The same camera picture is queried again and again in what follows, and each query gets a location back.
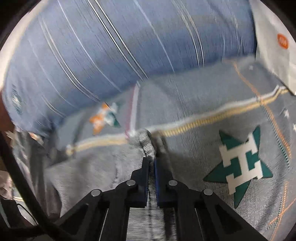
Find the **grey denim pants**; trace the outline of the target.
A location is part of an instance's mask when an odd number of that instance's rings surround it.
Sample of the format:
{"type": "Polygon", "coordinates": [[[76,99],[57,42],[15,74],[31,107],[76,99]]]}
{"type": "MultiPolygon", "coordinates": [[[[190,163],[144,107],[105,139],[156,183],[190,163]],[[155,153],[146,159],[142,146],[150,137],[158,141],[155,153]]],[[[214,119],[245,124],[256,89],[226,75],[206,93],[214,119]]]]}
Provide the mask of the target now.
{"type": "MultiPolygon", "coordinates": [[[[96,147],[67,155],[53,142],[37,142],[28,133],[16,132],[13,154],[44,213],[56,220],[93,189],[108,191],[128,180],[142,165],[166,158],[164,138],[139,132],[127,143],[96,147]]],[[[176,240],[172,209],[160,209],[156,201],[154,163],[149,164],[148,202],[133,208],[128,221],[128,240],[176,240]]]]}

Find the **grey patterned sofa seat cover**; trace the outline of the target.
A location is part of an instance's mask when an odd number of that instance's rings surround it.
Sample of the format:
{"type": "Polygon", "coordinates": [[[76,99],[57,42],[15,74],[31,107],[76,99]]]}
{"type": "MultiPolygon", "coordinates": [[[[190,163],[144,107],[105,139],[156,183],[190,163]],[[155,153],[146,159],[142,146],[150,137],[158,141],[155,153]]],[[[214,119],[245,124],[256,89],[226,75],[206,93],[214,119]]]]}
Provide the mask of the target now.
{"type": "Polygon", "coordinates": [[[67,155],[166,141],[173,177],[209,188],[268,240],[295,225],[295,96],[253,56],[152,78],[81,109],[58,131],[67,155]]]}

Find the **blue plaid sofa back cushion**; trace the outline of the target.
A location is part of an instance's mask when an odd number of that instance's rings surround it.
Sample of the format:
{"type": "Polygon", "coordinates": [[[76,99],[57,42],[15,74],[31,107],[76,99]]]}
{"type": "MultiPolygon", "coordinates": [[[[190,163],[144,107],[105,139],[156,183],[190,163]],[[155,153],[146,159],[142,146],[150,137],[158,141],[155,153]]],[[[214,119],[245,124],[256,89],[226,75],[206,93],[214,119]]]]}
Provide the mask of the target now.
{"type": "Polygon", "coordinates": [[[47,136],[67,116],[151,76],[253,53],[249,1],[44,1],[6,69],[15,127],[47,136]]]}

